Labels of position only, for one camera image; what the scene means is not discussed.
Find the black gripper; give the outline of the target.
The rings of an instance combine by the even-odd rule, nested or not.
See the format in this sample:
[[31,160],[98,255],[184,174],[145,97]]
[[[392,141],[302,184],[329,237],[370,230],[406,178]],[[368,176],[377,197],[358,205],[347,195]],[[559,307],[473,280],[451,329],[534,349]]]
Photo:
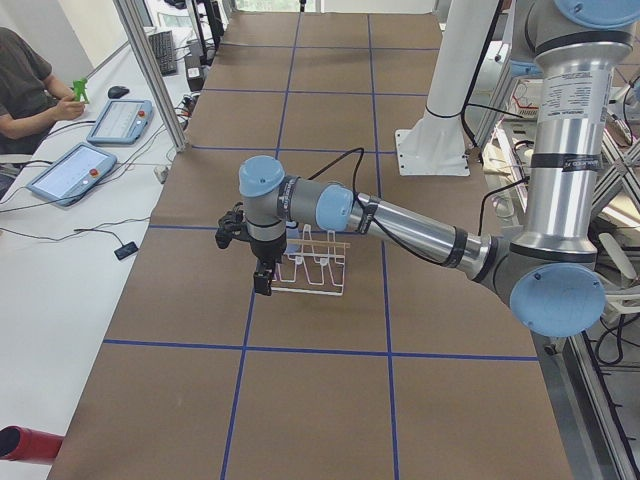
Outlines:
[[269,241],[252,238],[250,248],[259,261],[253,274],[254,292],[271,296],[274,269],[275,265],[281,262],[285,252],[285,238],[278,237]]

